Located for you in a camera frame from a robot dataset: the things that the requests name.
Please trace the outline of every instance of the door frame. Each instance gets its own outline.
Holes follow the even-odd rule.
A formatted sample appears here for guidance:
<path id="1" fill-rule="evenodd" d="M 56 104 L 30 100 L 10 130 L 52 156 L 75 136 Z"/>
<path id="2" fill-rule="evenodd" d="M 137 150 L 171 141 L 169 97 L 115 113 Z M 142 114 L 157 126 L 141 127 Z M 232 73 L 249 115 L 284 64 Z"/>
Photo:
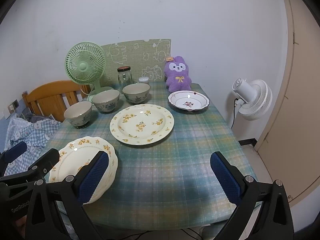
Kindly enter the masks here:
<path id="1" fill-rule="evenodd" d="M 276 117 L 280 111 L 282 102 L 284 100 L 285 94 L 287 92 L 289 78 L 292 69 L 292 62 L 293 62 L 293 53 L 294 53 L 294 24 L 293 24 L 293 15 L 292 15 L 292 8 L 290 0 L 284 0 L 285 10 L 287 13 L 287 23 L 288 23 L 288 49 L 287 49 L 287 59 L 284 68 L 284 74 L 282 83 L 280 86 L 279 94 L 276 99 L 275 106 L 271 112 L 269 120 L 261 133 L 257 144 L 255 145 L 254 149 L 258 152 L 259 148 L 261 147 L 263 141 L 267 138 L 269 131 L 271 130 L 272 125 L 274 124 Z"/>

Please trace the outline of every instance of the green plaid tablecloth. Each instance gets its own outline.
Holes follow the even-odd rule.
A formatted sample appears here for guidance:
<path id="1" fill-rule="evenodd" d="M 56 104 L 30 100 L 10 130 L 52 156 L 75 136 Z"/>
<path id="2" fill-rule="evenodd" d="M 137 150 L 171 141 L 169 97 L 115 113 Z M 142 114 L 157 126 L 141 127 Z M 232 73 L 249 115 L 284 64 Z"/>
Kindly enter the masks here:
<path id="1" fill-rule="evenodd" d="M 130 106 L 121 94 L 110 114 L 100 113 L 93 106 L 86 128 L 76 129 L 64 121 L 44 153 L 83 136 L 99 136 L 113 145 L 119 159 L 115 181 L 100 199 L 84 206 L 95 224 L 161 230 L 228 219 L 235 205 L 228 201 L 212 172 L 210 156 L 220 151 L 243 175 L 256 178 L 238 141 L 212 102 L 204 110 L 188 113 L 170 106 L 165 82 L 150 85 L 144 103 L 163 106 L 174 117 L 172 132 L 161 141 L 131 146 L 111 135 L 112 117 Z M 192 84 L 191 89 L 204 94 L 198 84 Z"/>

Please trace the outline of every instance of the door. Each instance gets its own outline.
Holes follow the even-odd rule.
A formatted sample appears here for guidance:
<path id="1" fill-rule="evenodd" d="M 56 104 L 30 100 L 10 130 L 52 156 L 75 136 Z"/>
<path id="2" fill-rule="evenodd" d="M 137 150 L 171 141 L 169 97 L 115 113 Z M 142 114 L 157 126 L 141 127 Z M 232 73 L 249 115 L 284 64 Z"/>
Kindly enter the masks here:
<path id="1" fill-rule="evenodd" d="M 294 53 L 284 101 L 258 153 L 289 201 L 302 199 L 320 176 L 320 28 L 302 0 L 290 0 Z"/>

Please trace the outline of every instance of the chair backrest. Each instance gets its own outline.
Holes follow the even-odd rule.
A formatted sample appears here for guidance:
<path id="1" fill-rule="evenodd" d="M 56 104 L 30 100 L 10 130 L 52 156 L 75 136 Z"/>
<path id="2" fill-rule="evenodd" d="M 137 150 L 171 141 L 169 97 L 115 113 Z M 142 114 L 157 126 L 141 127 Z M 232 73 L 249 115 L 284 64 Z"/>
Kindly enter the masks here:
<path id="1" fill-rule="evenodd" d="M 90 87 L 79 86 L 78 84 L 68 81 L 55 81 L 48 84 L 44 84 L 34 89 L 30 94 L 23 93 L 22 98 L 31 112 L 37 115 L 49 116 L 50 114 L 60 122 L 64 121 L 64 111 L 67 109 L 62 94 L 65 94 L 69 105 L 73 105 L 78 102 L 76 91 L 80 91 L 89 94 Z"/>

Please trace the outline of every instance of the blue checkered cloth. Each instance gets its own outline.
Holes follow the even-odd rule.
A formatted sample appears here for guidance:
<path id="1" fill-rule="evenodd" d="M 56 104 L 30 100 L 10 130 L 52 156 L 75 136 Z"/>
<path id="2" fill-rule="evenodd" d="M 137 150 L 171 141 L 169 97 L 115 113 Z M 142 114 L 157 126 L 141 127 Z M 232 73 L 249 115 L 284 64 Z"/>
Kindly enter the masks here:
<path id="1" fill-rule="evenodd" d="M 50 148 L 60 150 L 84 136 L 99 136 L 113 145 L 119 159 L 116 178 L 100 199 L 84 206 L 95 224 L 165 230 L 228 219 L 235 205 L 213 173 L 210 156 L 220 151 L 243 175 L 256 178 L 237 139 L 212 101 L 208 108 L 188 113 L 170 105 L 165 82 L 150 82 L 150 86 L 144 103 L 165 107 L 174 117 L 172 132 L 161 141 L 132 146 L 112 136 L 110 121 L 131 106 L 121 94 L 111 113 L 101 113 L 93 106 L 90 122 L 83 129 L 64 121 L 43 153 Z M 198 84 L 191 84 L 191 89 L 205 94 Z"/>
<path id="2" fill-rule="evenodd" d="M 27 171 L 28 167 L 40 157 L 48 140 L 50 140 L 60 124 L 56 120 L 46 119 L 17 129 L 9 141 L 9 149 L 23 141 L 27 144 L 27 150 L 12 163 L 8 164 L 4 175 Z"/>

